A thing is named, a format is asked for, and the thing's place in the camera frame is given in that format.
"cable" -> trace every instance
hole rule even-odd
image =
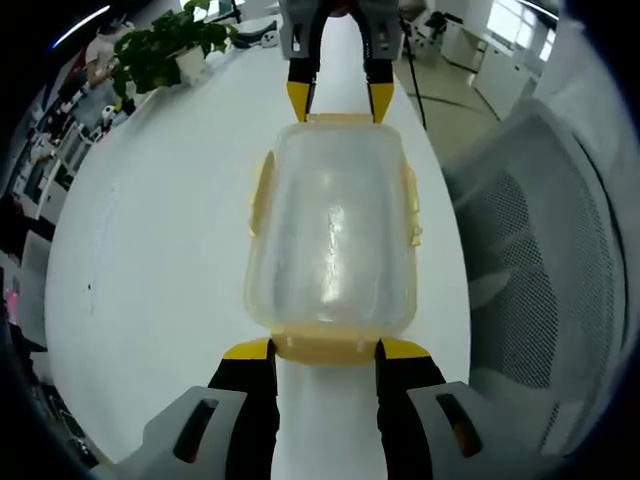
[[[418,88],[418,80],[416,79],[416,70],[413,67],[413,53],[411,53],[411,45],[409,44],[409,36],[411,35],[411,27],[408,23],[400,18],[400,26],[404,30],[404,46],[409,54],[409,68],[411,69],[411,79],[413,80],[413,88],[415,89],[415,98],[418,100],[418,106],[420,107],[420,117],[422,118],[422,126],[425,131],[427,130],[427,120],[424,115],[424,107],[422,106],[422,96],[420,95],[420,89]]]

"floor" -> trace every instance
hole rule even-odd
[[[474,78],[472,72],[452,65],[441,56],[429,62],[415,59],[414,67],[427,133],[438,160],[444,167],[456,154],[471,146],[496,125],[498,119],[471,86]],[[420,115],[416,89],[406,57],[396,62],[394,72]]]

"white table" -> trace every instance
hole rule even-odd
[[[252,22],[262,27],[270,19]],[[368,112],[361,42],[331,19],[313,110]],[[158,91],[89,152],[63,208],[46,292],[55,383],[112,460],[223,353],[267,332],[247,315],[249,200],[279,131],[295,122],[278,49],[209,60],[198,88]],[[418,311],[404,336],[449,381],[468,379],[469,305],[460,239],[433,149],[405,92],[385,122],[418,178]],[[312,368],[278,360],[281,429],[274,478],[386,478],[374,366]]]

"transparent plastic container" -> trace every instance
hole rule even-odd
[[[419,207],[395,130],[286,128],[253,208],[245,300],[256,322],[285,336],[355,342],[411,322]]]

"gray mesh chair back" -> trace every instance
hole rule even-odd
[[[606,194],[571,132],[523,104],[445,178],[471,296],[470,385],[566,453],[606,402],[625,285]]]

